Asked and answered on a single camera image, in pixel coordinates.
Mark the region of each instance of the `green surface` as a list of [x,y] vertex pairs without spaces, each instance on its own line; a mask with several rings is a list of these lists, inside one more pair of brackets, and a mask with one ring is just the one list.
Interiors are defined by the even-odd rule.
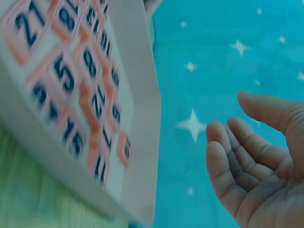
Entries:
[[0,228],[126,228],[108,220],[28,156],[0,123]]

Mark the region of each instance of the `finger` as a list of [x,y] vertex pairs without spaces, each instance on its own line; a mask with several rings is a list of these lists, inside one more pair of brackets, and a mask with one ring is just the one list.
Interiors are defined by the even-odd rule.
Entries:
[[206,160],[207,170],[217,197],[229,213],[236,218],[238,208],[247,192],[236,184],[222,145],[215,141],[209,142]]
[[254,95],[241,91],[237,98],[247,115],[268,124],[284,135],[292,118],[304,111],[303,102],[285,100],[272,95]]
[[241,166],[242,171],[247,173],[248,177],[251,176],[251,181],[255,183],[255,185],[251,185],[251,186],[255,187],[259,183],[259,181],[265,179],[266,176],[264,175],[263,172],[260,171],[260,169],[257,169],[258,164],[256,163],[256,161],[248,154],[248,152],[238,142],[237,138],[235,137],[235,135],[228,126],[226,127],[226,131],[231,142],[231,148],[237,158],[238,163]]
[[253,129],[239,118],[228,119],[228,126],[250,156],[257,162],[252,166],[251,174],[259,176],[259,180],[269,177],[281,164],[288,159],[290,154],[284,148],[272,146],[267,140],[256,134]]
[[225,127],[221,122],[213,121],[207,126],[207,140],[208,142],[216,141],[222,145],[228,158],[230,171],[236,183],[246,191],[250,191],[259,184],[259,181],[255,177],[243,172],[231,148],[231,143],[237,143],[237,140],[235,138],[234,140],[230,139],[227,130],[229,130],[228,127]]
[[207,142],[216,141],[222,145],[228,158],[228,163],[233,177],[242,174],[242,169],[230,145],[225,126],[219,121],[212,121],[206,128]]
[[238,101],[250,117],[262,121],[286,135],[297,178],[304,178],[304,103],[271,95],[238,94]]

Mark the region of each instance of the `hand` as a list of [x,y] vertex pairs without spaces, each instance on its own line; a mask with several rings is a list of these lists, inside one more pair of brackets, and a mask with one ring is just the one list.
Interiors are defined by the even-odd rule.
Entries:
[[238,101],[284,134],[289,151],[239,118],[209,123],[207,169],[216,195],[241,227],[304,227],[304,102],[247,92]]

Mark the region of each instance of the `number 21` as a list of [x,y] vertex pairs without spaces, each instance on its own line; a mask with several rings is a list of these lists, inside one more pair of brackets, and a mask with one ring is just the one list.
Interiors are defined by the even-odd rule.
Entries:
[[32,11],[36,14],[41,26],[44,27],[44,25],[46,23],[45,19],[41,15],[41,12],[37,8],[37,6],[36,6],[36,4],[33,0],[29,4],[28,12],[18,14],[18,16],[15,19],[15,26],[16,26],[18,31],[22,28],[22,26],[24,26],[26,39],[27,39],[27,43],[28,43],[29,48],[31,48],[33,46],[33,44],[37,40],[37,36],[38,36],[36,32],[34,34],[32,34],[31,29],[30,29],[30,25],[29,25],[28,16],[29,16],[29,13],[32,12]]

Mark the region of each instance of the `palm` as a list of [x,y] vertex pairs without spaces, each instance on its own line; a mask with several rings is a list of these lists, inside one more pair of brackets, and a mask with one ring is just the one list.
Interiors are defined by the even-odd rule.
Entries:
[[[293,138],[287,133],[289,149],[298,146]],[[291,156],[237,118],[227,126],[211,122],[207,140],[207,168],[215,192],[241,227],[303,227],[304,180],[297,164],[303,167],[304,157],[293,162],[299,149]]]

